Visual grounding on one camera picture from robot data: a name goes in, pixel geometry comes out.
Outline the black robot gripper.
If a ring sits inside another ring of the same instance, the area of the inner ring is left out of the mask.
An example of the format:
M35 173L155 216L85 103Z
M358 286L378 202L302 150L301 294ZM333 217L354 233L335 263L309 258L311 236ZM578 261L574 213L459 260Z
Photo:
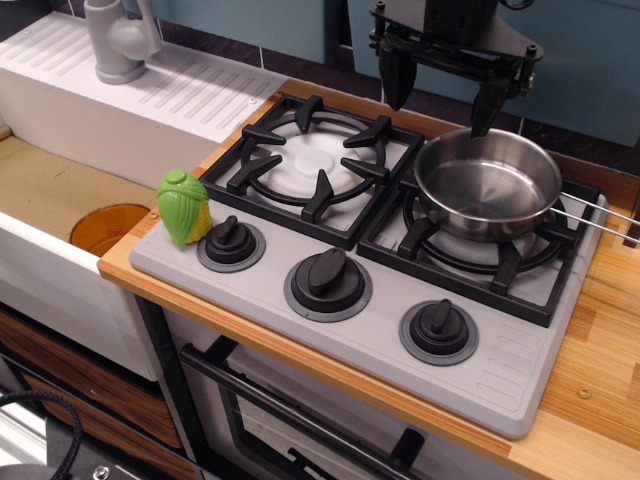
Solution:
M375 1L370 47L386 103L400 110L424 65L475 81L479 91L471 114L471 138L484 137L504 104L533 86L541 46L511 27L502 6L522 10L520 1Z

